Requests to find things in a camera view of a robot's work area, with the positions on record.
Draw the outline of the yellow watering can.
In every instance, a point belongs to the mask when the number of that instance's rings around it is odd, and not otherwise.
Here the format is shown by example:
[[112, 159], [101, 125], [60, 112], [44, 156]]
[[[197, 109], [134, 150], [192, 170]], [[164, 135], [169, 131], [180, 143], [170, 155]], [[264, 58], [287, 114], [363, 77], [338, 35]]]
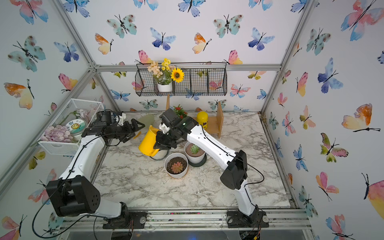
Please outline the yellow watering can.
[[154, 157], [160, 149], [155, 149], [157, 143], [156, 137], [159, 130], [154, 128], [152, 125], [149, 126], [149, 130], [144, 137], [143, 141], [139, 145], [139, 150], [142, 154]]

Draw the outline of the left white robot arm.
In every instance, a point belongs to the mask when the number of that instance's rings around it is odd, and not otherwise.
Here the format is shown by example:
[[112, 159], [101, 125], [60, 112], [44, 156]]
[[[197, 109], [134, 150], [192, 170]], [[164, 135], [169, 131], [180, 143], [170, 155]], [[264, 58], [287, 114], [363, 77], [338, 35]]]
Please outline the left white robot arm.
[[59, 217], [91, 215], [117, 224], [128, 222], [127, 207], [123, 203], [102, 198], [91, 183], [97, 156], [109, 140], [123, 143], [132, 139], [145, 125], [133, 119], [123, 124], [94, 121], [82, 134], [81, 145], [67, 170], [47, 184], [51, 204]]

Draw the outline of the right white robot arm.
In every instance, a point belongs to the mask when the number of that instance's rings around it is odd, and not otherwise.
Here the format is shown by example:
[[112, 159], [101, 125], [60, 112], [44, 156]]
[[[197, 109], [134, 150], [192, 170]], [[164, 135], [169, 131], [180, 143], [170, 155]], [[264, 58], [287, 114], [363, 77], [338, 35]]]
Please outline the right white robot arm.
[[248, 161], [244, 151], [232, 150], [214, 137], [203, 126], [191, 117], [181, 119], [177, 114], [168, 109], [160, 115], [161, 124], [155, 133], [154, 150], [170, 150], [176, 148], [183, 139], [188, 141], [208, 154], [224, 170], [220, 180], [234, 192], [238, 202], [238, 211], [228, 224], [230, 228], [242, 226], [259, 226], [266, 223], [266, 213], [257, 204], [249, 193], [250, 183], [247, 180]]

